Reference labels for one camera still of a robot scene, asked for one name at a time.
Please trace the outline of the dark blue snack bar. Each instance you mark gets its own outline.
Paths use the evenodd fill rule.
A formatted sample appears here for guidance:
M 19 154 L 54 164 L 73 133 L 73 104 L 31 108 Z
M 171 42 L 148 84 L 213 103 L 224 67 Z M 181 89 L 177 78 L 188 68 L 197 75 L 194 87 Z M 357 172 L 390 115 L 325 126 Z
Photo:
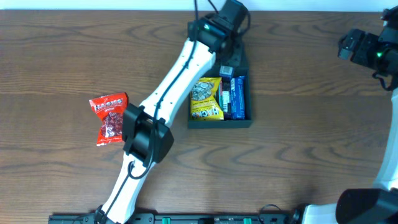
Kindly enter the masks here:
M 225 120 L 232 119 L 231 112 L 231 79 L 233 77 L 234 68 L 226 65 L 220 67 L 220 77 L 223 83 L 223 114 Z

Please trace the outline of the red candy bag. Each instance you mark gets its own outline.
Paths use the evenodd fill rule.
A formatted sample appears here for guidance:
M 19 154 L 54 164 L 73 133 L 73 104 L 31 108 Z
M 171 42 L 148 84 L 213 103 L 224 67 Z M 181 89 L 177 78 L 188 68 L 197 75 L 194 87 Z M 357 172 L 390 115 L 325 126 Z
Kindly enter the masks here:
M 126 93 L 105 95 L 89 100 L 92 111 L 101 120 L 96 145 L 122 141 L 123 114 L 129 103 Z

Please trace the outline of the green snack bar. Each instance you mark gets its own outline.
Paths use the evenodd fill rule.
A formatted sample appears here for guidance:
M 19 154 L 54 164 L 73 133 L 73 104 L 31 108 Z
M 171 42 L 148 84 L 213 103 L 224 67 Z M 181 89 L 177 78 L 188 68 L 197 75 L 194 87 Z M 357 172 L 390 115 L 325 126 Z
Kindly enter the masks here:
M 220 108 L 223 108 L 223 97 L 222 97 L 223 89 L 222 89 L 222 87 L 223 87 L 223 83 L 220 82 L 218 85 L 218 90 L 217 90 L 217 94 L 216 94 L 216 99 L 217 99 L 217 102 L 218 102 Z

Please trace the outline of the dark green box with lid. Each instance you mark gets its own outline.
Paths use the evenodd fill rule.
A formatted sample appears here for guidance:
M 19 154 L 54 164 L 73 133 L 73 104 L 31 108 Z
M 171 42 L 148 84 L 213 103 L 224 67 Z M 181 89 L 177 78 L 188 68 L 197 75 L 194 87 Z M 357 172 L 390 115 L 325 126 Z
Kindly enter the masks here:
M 211 128 L 248 128 L 252 124 L 252 100 L 249 82 L 249 65 L 246 57 L 245 49 L 242 62 L 239 67 L 233 67 L 233 78 L 244 76 L 244 103 L 245 103 L 245 119 L 240 120 L 223 120 L 223 121 L 198 121 L 191 118 L 188 119 L 188 129 L 211 129 Z M 209 69 L 202 78 L 220 77 L 220 67 L 215 64 Z

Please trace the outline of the yellow snack bag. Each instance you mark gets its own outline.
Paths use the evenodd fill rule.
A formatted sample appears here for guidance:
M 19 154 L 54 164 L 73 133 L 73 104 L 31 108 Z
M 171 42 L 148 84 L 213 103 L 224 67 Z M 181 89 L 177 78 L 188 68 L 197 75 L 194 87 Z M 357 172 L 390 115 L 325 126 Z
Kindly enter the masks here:
M 223 110 L 216 100 L 221 78 L 200 78 L 190 94 L 190 117 L 198 121 L 224 120 Z

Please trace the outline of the blue Oreo cookie pack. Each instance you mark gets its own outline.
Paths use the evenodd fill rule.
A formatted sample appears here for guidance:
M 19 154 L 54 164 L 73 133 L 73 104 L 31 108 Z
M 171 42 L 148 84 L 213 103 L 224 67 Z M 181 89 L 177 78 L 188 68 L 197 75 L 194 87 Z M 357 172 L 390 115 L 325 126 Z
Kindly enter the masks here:
M 245 119 L 244 76 L 232 78 L 230 85 L 232 119 Z

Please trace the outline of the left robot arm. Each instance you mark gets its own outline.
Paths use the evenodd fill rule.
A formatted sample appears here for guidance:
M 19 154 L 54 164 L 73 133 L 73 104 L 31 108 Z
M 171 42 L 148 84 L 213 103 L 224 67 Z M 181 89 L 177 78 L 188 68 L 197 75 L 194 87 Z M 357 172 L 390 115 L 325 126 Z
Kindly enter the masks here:
M 219 57 L 229 57 L 241 40 L 246 6 L 227 0 L 220 11 L 196 16 L 173 67 L 139 106 L 129 104 L 123 114 L 123 164 L 109 199 L 97 208 L 94 223 L 126 223 L 150 170 L 160 163 L 174 142 L 170 127 L 194 84 Z

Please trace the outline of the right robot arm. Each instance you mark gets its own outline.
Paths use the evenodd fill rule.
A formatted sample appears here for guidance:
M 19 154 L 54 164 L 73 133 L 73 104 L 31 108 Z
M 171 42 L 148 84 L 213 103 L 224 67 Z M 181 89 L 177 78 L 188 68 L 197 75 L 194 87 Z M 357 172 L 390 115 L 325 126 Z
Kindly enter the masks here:
M 360 141 L 367 161 L 381 158 L 368 188 L 345 190 L 335 203 L 306 204 L 287 223 L 397 223 L 397 8 L 383 10 L 380 34 L 351 29 L 338 42 L 338 57 L 373 71 L 372 78 L 391 94 L 389 133 L 379 137 L 365 131 Z

